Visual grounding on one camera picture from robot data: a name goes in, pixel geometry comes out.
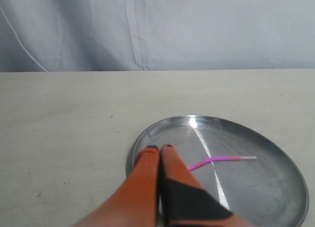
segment metal plate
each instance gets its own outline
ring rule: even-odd
[[[129,167],[147,145],[174,145],[186,165],[209,156],[257,156],[255,161],[215,162],[193,174],[223,206],[260,227],[296,227],[309,195],[293,161],[272,141],[240,124],[209,116],[177,116],[148,127],[137,139]]]

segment white cloth backdrop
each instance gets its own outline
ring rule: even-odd
[[[0,0],[0,71],[315,67],[315,0]]]

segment plate rim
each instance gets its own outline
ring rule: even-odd
[[[304,208],[304,212],[303,212],[303,215],[301,216],[301,219],[300,221],[298,222],[297,224],[297,227],[300,227],[302,225],[302,223],[305,221],[306,217],[307,217],[307,214],[308,214],[308,211],[309,211],[309,207],[310,207],[310,194],[309,194],[309,189],[307,187],[307,183],[305,181],[305,178],[302,174],[302,172],[300,171],[300,169],[298,168],[298,166],[295,164],[295,162],[293,161],[293,159],[286,153],[284,152],[284,150],[281,149],[281,147],[279,147],[276,143],[274,143],[272,140],[270,140],[269,138],[267,138],[266,136],[260,134],[259,132],[255,131],[255,130],[252,130],[251,128],[248,128],[242,124],[239,124],[237,122],[234,122],[234,121],[231,121],[231,120],[227,120],[227,119],[223,119],[223,118],[220,118],[220,117],[216,117],[216,116],[209,116],[209,115],[200,115],[200,114],[197,114],[197,115],[177,115],[177,116],[171,116],[171,117],[167,117],[167,118],[164,118],[164,119],[161,119],[153,124],[151,124],[150,126],[148,126],[147,128],[145,128],[141,133],[140,135],[137,137],[135,143],[133,144],[132,146],[132,156],[131,156],[131,167],[134,166],[134,158],[135,158],[135,148],[138,146],[140,140],[142,139],[142,137],[144,136],[144,134],[146,133],[146,131],[148,131],[149,129],[155,127],[156,125],[160,124],[161,122],[165,121],[165,120],[169,120],[169,119],[175,119],[175,118],[185,118],[185,117],[191,117],[191,116],[195,116],[196,118],[197,117],[207,117],[207,118],[211,118],[211,119],[219,119],[219,120],[222,120],[222,121],[225,121],[225,122],[229,122],[229,123],[233,123],[235,125],[238,125],[238,126],[241,126],[243,128],[246,128],[248,130],[250,130],[251,132],[254,132],[256,133],[257,135],[259,136],[262,136],[264,137],[268,142],[270,142],[272,145],[274,145],[275,147],[277,147],[282,153],[283,155],[290,161],[290,163],[294,166],[294,168],[297,170],[298,174],[300,175],[301,179],[302,179],[302,183],[303,183],[303,186],[304,186],[304,192],[305,192],[305,195],[306,195],[306,205],[305,205],[305,208]]]

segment table surface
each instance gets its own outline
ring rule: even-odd
[[[202,114],[279,145],[310,192],[315,223],[315,70],[0,73],[0,226],[68,226],[125,179],[137,136]]]

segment pink wire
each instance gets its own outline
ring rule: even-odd
[[[211,162],[217,162],[217,161],[240,161],[240,160],[256,160],[256,156],[242,156],[242,157],[210,157],[207,158],[201,162],[198,162],[196,164],[188,166],[188,170],[193,171],[195,169],[198,169],[206,164],[209,164]]]

